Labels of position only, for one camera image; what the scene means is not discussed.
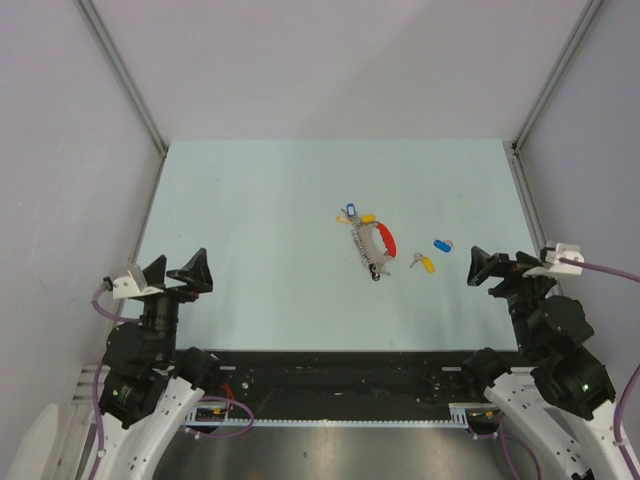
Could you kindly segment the keyring with chain and tags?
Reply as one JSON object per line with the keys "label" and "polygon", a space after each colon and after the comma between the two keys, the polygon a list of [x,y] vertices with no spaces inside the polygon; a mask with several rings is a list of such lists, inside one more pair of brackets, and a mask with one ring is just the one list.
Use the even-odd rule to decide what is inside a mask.
{"label": "keyring with chain and tags", "polygon": [[351,236],[364,268],[371,263],[383,264],[397,256],[395,238],[389,228],[373,214],[359,215],[353,203],[347,203],[336,221],[351,227]]}

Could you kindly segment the black key tag with key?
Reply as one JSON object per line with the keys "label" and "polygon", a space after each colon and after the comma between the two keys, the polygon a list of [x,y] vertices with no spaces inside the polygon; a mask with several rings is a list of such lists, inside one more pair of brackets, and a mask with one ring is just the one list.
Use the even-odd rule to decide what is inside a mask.
{"label": "black key tag with key", "polygon": [[383,264],[371,263],[369,265],[370,276],[373,281],[379,281],[382,276],[390,276]]}

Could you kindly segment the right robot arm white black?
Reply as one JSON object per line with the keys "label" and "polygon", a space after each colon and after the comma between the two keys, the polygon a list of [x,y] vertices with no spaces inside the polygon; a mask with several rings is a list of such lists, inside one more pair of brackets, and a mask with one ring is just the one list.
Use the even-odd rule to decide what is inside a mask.
{"label": "right robot arm white black", "polygon": [[539,257],[519,252],[514,258],[472,247],[467,283],[476,287],[499,279],[488,292],[507,303],[533,387],[517,380],[496,351],[484,348],[463,362],[461,388],[469,399],[495,405],[565,478],[636,479],[639,461],[623,415],[639,375],[617,393],[604,364],[585,346],[594,330],[582,304],[551,292],[559,279],[585,270],[639,279],[586,262],[577,245],[557,243]]}

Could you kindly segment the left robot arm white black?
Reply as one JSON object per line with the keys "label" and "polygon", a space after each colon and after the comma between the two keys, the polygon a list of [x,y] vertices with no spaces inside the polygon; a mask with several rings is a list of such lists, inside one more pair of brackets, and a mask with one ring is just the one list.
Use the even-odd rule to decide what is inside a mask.
{"label": "left robot arm white black", "polygon": [[159,256],[105,277],[91,299],[114,321],[96,367],[94,460],[85,479],[150,479],[186,415],[221,387],[216,356],[176,350],[179,308],[214,289],[207,251],[169,270]]}

